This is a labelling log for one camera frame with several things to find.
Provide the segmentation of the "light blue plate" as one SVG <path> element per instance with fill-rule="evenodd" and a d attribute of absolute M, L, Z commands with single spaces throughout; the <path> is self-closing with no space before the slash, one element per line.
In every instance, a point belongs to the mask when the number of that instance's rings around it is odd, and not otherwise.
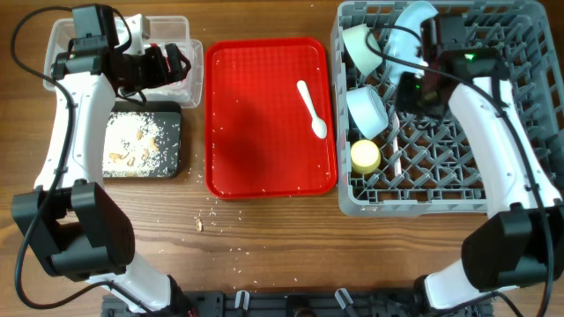
<path fill-rule="evenodd" d="M 421 23 L 429 18 L 433 18 L 438 11 L 427 1 L 417 1 L 407 6 L 397 18 L 395 25 L 407 28 L 421 36 Z M 392 29 L 389 40 L 384 47 L 384 54 L 395 57 L 409 63 L 416 63 L 421 66 L 428 66 L 421 57 L 418 57 L 419 40 L 406 31 Z M 423 70 L 405 66 L 403 64 L 389 63 L 391 67 L 389 80 L 393 85 L 398 85 L 401 75 L 404 72 L 411 72 L 421 77 Z"/>

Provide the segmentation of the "light blue bowl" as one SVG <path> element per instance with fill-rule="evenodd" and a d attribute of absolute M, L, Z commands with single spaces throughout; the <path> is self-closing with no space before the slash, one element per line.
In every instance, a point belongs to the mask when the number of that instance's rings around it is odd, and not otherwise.
<path fill-rule="evenodd" d="M 366 139 L 374 139 L 388 127 L 386 108 L 373 86 L 351 90 L 345 97 L 353 122 Z"/>

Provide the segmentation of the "yellow cup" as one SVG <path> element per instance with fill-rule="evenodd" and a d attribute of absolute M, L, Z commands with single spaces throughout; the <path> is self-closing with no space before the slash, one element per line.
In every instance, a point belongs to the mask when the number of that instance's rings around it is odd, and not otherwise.
<path fill-rule="evenodd" d="M 355 173 L 373 173 L 381 160 L 380 149 L 371 140 L 359 140 L 351 147 L 351 165 Z"/>

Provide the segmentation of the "green bowl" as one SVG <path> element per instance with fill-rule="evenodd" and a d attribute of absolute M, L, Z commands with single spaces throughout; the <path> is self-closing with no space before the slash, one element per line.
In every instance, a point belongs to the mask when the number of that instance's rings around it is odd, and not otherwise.
<path fill-rule="evenodd" d="M 353 64 L 363 76 L 368 77 L 382 64 L 382 58 L 369 49 L 366 40 L 373 50 L 380 52 L 380 47 L 366 24 L 343 31 L 345 48 Z"/>

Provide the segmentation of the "white plastic spoon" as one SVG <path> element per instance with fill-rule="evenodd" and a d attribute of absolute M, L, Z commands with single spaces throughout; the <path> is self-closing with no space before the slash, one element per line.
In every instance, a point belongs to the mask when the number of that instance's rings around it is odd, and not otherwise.
<path fill-rule="evenodd" d="M 296 86 L 311 116 L 311 128 L 314 134 L 320 139 L 325 139 L 328 135 L 328 128 L 325 121 L 321 119 L 316 113 L 314 102 L 311 98 L 308 85 L 306 84 L 305 81 L 299 80 L 296 83 Z"/>

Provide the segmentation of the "white plastic fork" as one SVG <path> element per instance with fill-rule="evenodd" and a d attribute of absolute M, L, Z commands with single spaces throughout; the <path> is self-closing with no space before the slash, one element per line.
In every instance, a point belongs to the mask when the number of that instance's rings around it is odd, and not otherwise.
<path fill-rule="evenodd" d="M 393 149 L 393 154 L 391 157 L 391 161 L 393 162 L 393 168 L 394 168 L 394 175 L 398 176 L 402 173 L 402 167 L 401 167 L 401 152 L 399 150 L 399 144 L 398 144 L 398 134 L 399 134 L 399 129 L 400 129 L 400 125 L 399 125 L 399 119 L 396 113 L 394 113 L 391 117 L 391 122 L 392 122 L 392 135 L 393 135 L 393 140 L 392 140 L 392 149 Z"/>

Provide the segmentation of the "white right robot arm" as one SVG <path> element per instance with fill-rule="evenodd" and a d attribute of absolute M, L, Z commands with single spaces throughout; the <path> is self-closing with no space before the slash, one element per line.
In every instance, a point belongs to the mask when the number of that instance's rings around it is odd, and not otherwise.
<path fill-rule="evenodd" d="M 486 193 L 488 219 L 463 242 L 459 260 L 425 276 L 426 309 L 446 313 L 504 291 L 543 284 L 545 312 L 563 274 L 563 196 L 520 121 L 509 72 L 494 48 L 403 49 L 397 107 L 462 126 Z"/>

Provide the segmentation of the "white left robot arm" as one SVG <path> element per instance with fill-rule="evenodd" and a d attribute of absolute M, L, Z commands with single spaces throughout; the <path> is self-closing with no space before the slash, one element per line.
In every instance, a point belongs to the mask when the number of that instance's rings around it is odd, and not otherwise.
<path fill-rule="evenodd" d="M 14 273 L 22 303 L 35 308 L 22 283 L 27 250 L 44 271 L 102 287 L 130 312 L 194 316 L 196 307 L 169 275 L 135 249 L 132 223 L 103 188 L 103 147 L 117 99 L 144 101 L 145 89 L 182 81 L 191 65 L 175 44 L 130 52 L 120 41 L 121 13 L 105 4 L 72 9 L 76 35 L 52 65 L 56 117 L 46 161 L 30 193 L 16 195 L 11 214 L 23 234 Z"/>

